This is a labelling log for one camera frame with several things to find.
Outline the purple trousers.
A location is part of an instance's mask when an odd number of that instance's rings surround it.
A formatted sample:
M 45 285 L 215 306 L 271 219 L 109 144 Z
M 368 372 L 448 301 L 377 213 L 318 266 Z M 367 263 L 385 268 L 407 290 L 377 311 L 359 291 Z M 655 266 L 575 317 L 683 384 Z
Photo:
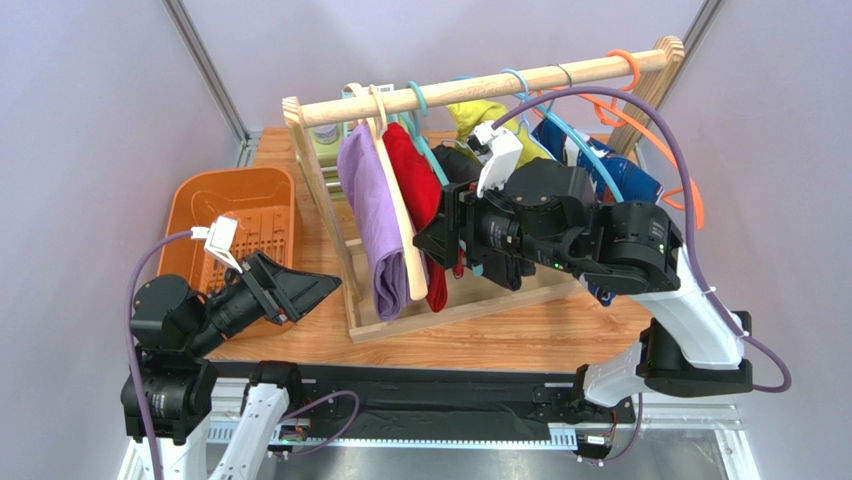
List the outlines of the purple trousers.
M 365 249 L 372 298 L 380 320 L 396 319 L 410 303 L 399 224 L 368 126 L 356 126 L 340 145 L 337 169 Z

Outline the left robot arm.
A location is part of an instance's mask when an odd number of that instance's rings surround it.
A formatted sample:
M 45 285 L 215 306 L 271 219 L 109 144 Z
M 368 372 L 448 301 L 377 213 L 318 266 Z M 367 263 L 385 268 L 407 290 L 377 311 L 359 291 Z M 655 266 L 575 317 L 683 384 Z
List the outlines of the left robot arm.
M 251 373 L 236 437 L 207 469 L 212 394 L 220 376 L 207 356 L 259 319 L 296 322 L 342 284 L 332 275 L 286 268 L 257 250 L 204 294 L 181 276 L 146 282 L 130 301 L 135 365 L 121 392 L 127 434 L 144 454 L 148 479 L 253 479 L 272 433 L 304 398 L 296 364 L 262 361 Z

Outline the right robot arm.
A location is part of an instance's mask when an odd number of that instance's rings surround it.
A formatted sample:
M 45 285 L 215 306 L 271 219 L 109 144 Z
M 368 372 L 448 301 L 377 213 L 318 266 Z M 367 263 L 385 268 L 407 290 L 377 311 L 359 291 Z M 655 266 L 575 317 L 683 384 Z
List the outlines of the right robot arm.
M 751 392 L 753 369 L 722 316 L 703 298 L 682 235 L 646 201 L 601 203 L 588 173 L 548 159 L 478 193 L 450 184 L 415 246 L 444 268 L 500 253 L 632 298 L 650 325 L 621 354 L 575 374 L 571 409 L 585 414 L 644 392 L 697 398 Z

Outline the beige wooden hanger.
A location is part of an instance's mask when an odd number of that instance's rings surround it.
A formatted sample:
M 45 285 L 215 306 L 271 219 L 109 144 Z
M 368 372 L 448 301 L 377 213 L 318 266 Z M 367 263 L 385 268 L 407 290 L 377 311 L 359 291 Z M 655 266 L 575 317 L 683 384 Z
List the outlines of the beige wooden hanger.
M 347 99 L 370 99 L 378 109 L 377 114 L 357 114 L 355 119 L 368 126 L 373 146 L 377 152 L 383 175 L 388 184 L 391 204 L 400 232 L 407 280 L 409 282 L 409 297 L 413 301 L 423 300 L 428 294 L 426 268 L 423 266 L 419 251 L 413 245 L 414 230 L 383 141 L 382 135 L 388 126 L 388 120 L 380 92 L 375 85 L 369 85 L 367 88 L 364 88 L 358 83 L 346 84 L 343 87 L 343 91 L 347 93 Z

